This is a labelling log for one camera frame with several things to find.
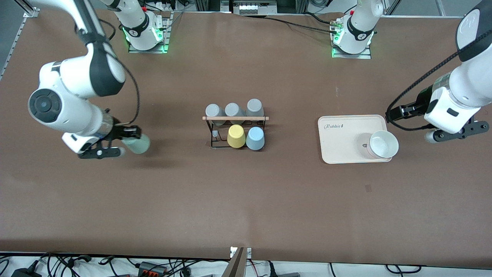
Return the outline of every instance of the brown table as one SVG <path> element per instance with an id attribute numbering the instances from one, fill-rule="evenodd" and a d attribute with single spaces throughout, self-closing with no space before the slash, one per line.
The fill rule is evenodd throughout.
<path id="1" fill-rule="evenodd" d="M 86 53 L 71 18 L 43 10 L 0 82 L 0 249 L 227 258 L 230 246 L 250 246 L 259 260 L 490 266 L 490 133 L 432 145 L 425 132 L 389 127 L 400 141 L 391 162 L 327 165 L 316 126 L 323 115 L 383 114 L 455 51 L 458 23 L 383 18 L 372 60 L 331 58 L 327 34 L 223 13 L 185 14 L 165 55 L 127 54 L 118 33 L 152 147 L 98 161 L 79 160 L 27 111 L 43 64 Z M 271 119 L 265 149 L 210 149 L 205 107 L 251 98 Z M 128 81 L 92 102 L 126 120 L 134 89 Z M 492 120 L 488 109 L 477 117 Z"/>

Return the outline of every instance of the blue cup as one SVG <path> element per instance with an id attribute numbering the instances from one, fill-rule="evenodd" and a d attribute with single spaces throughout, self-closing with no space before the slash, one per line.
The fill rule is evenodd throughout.
<path id="1" fill-rule="evenodd" d="M 260 150 L 263 148 L 265 145 L 265 135 L 260 127 L 253 127 L 249 130 L 246 145 L 251 150 Z"/>

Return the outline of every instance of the white tray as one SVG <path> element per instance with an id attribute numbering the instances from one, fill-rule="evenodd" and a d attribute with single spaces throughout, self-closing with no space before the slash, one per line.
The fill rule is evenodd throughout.
<path id="1" fill-rule="evenodd" d="M 384 163 L 369 155 L 363 144 L 376 131 L 386 130 L 384 118 L 374 115 L 322 116 L 318 119 L 321 156 L 327 164 Z"/>

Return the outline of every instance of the cup rack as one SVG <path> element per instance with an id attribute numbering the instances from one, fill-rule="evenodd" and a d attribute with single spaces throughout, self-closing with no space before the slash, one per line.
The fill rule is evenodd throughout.
<path id="1" fill-rule="evenodd" d="M 211 148 L 232 148 L 227 143 L 227 132 L 229 131 L 229 127 L 234 125 L 230 121 L 231 120 L 244 120 L 241 125 L 243 128 L 251 127 L 260 127 L 263 132 L 265 131 L 265 125 L 270 118 L 268 116 L 204 116 L 202 120 L 207 122 L 210 130 L 210 147 Z M 226 122 L 223 125 L 216 126 L 212 123 L 212 120 L 225 120 Z M 225 130 L 225 135 L 222 131 L 222 135 L 220 134 L 220 130 Z M 217 136 L 214 137 L 214 131 L 217 131 Z"/>

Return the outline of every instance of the gray floor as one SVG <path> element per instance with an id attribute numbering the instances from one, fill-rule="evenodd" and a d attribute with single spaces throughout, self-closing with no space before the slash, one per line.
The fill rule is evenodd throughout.
<path id="1" fill-rule="evenodd" d="M 441 0 L 446 15 L 463 16 L 473 8 L 480 0 Z M 95 8 L 104 8 L 100 0 L 91 0 Z M 335 2 L 355 2 L 354 0 L 335 0 Z M 14 0 L 0 0 L 0 65 L 7 59 L 12 47 L 15 35 L 22 22 L 24 11 Z M 432 15 L 438 16 L 439 12 L 435 0 L 402 0 L 394 12 L 395 15 Z"/>

